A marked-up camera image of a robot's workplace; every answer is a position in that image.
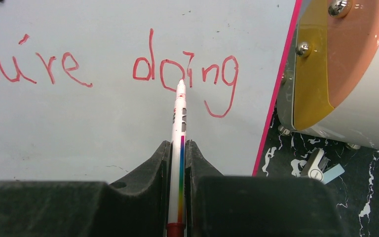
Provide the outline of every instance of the whiteboard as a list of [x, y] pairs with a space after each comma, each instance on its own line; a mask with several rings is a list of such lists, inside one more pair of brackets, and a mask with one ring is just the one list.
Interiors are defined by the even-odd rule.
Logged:
[[0, 3], [0, 180], [121, 178], [170, 140], [182, 77], [188, 139], [251, 175], [294, 5]]

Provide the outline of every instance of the metal knob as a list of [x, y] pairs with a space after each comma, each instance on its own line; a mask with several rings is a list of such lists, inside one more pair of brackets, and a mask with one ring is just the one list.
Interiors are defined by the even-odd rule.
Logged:
[[308, 57], [311, 51], [311, 45], [309, 45], [307, 42], [301, 42], [296, 47], [296, 54], [302, 58]]
[[329, 5], [328, 13], [333, 18], [345, 17], [352, 8], [352, 0], [333, 0]]

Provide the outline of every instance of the marker cap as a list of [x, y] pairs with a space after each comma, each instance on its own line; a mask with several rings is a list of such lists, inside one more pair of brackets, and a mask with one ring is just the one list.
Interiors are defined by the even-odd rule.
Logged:
[[185, 224], [183, 223], [169, 223], [166, 225], [167, 237], [184, 237]]

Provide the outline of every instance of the handwritten word doing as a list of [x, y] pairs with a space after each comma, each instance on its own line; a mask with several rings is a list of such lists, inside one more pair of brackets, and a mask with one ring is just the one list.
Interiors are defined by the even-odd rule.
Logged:
[[[47, 73], [48, 73], [48, 76], [50, 77], [50, 81], [52, 84], [56, 83], [56, 80], [54, 79], [54, 76], [53, 76], [53, 73], [51, 71], [51, 67], [53, 65], [53, 61], [56, 60], [56, 57], [55, 56], [51, 56], [48, 60], [48, 63], [46, 63], [43, 59], [43, 57], [39, 54], [39, 53], [36, 53], [36, 55], [40, 58], [41, 62], [43, 63], [45, 69], [47, 70]], [[66, 59], [70, 58], [75, 66], [74, 67], [70, 67], [70, 68], [66, 68], [66, 65], [65, 65], [65, 62], [66, 62]], [[20, 70], [19, 66], [18, 66], [18, 62], [17, 62], [17, 59], [15, 58], [15, 56], [12, 57], [12, 61], [14, 63], [14, 66], [15, 66], [15, 72], [17, 73], [17, 76], [15, 76], [14, 78], [9, 78], [8, 74], [6, 74], [5, 70], [3, 69], [3, 66], [2, 64], [0, 63], [0, 71], [2, 72], [3, 76], [10, 82], [18, 82], [20, 81], [20, 78], [24, 78], [25, 80], [31, 82], [31, 83], [34, 83], [34, 84], [37, 84], [37, 82], [27, 76], [24, 75], [24, 73]], [[62, 68], [63, 68], [63, 71], [65, 71], [65, 73], [71, 78], [73, 79], [74, 81], [76, 81], [77, 83], [81, 84], [81, 85], [84, 85], [86, 87], [92, 87], [92, 83], [90, 84], [86, 84], [84, 82], [81, 82], [79, 81], [78, 79], [76, 79], [74, 76], [72, 76], [72, 74], [70, 73], [71, 71], [74, 71], [74, 70], [77, 70], [79, 68], [79, 64], [77, 63], [76, 59], [73, 57], [73, 55], [69, 52], [66, 52], [63, 54], [63, 57], [62, 57]]]
[[[150, 78], [152, 78], [154, 80], [154, 53], [153, 53], [152, 39], [153, 39], [153, 29], [150, 30], [150, 34], [149, 34], [149, 50], [150, 50], [150, 55], [151, 55], [151, 62], [149, 62], [148, 59], [145, 58], [145, 57], [140, 57], [140, 58], [136, 59], [136, 61], [134, 62], [134, 66], [133, 66], [133, 78], [135, 80], [146, 80], [146, 81], [148, 81], [148, 80], [150, 80]], [[192, 53], [192, 52], [186, 52], [186, 51], [183, 51], [182, 53], [184, 55], [186, 55], [186, 56], [189, 56], [189, 62], [188, 62], [188, 66], [187, 66], [187, 75], [189, 77], [189, 87], [191, 88], [192, 87], [192, 69], [190, 68], [190, 64], [191, 64], [191, 60], [194, 58], [195, 54]], [[234, 76], [233, 76], [233, 80], [231, 82], [228, 82], [226, 80], [226, 78], [225, 78], [225, 68], [226, 68], [227, 62], [230, 61], [230, 60], [232, 60], [234, 62]], [[139, 63], [142, 62], [142, 61], [145, 62], [147, 64], [147, 66], [148, 66], [148, 74], [145, 77], [138, 77], [137, 76], [137, 68], [139, 66]], [[159, 70], [160, 70], [160, 82], [162, 83], [162, 86], [165, 89], [167, 89], [167, 90], [176, 92], [176, 90], [174, 88], [168, 87], [165, 84], [165, 79], [163, 77], [163, 67], [165, 66], [165, 64], [172, 64], [172, 65], [177, 66], [181, 70], [181, 72], [182, 72], [182, 77], [181, 77], [182, 79], [185, 79], [185, 77], [186, 77], [185, 70], [181, 66], [181, 64], [179, 64], [179, 63], [177, 63], [175, 61], [169, 60], [169, 59], [164, 59], [164, 60], [162, 60], [160, 62]], [[215, 78], [214, 78], [214, 84], [217, 84], [217, 81], [219, 79], [219, 71], [220, 71], [220, 67], [217, 64], [212, 64], [208, 68], [202, 68], [201, 69], [202, 80], [203, 80], [203, 82], [206, 81], [207, 74], [211, 70], [214, 70], [213, 72], [216, 73], [215, 74]], [[239, 64], [238, 64], [236, 58], [231, 55], [231, 56], [227, 57], [226, 59], [224, 59], [224, 61], [222, 63], [222, 81], [227, 86], [231, 86], [232, 87], [231, 96], [230, 96], [230, 102], [229, 102], [227, 110], [223, 114], [217, 115], [217, 114], [214, 114], [214, 113], [211, 112], [210, 108], [208, 107], [207, 102], [204, 100], [205, 108], [207, 109], [207, 112], [211, 116], [213, 116], [215, 118], [223, 118], [230, 111], [230, 109], [232, 107], [232, 104], [233, 104], [234, 91], [236, 89], [236, 83], [237, 83], [237, 75], [238, 75], [238, 73], [239, 73]]]

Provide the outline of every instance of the white marker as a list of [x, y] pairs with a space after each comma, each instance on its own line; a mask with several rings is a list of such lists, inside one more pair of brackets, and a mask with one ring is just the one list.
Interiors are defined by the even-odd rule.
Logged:
[[184, 80], [179, 80], [172, 121], [171, 180], [169, 183], [169, 210], [167, 237], [184, 237], [186, 203], [184, 193], [185, 143], [187, 138], [187, 102]]

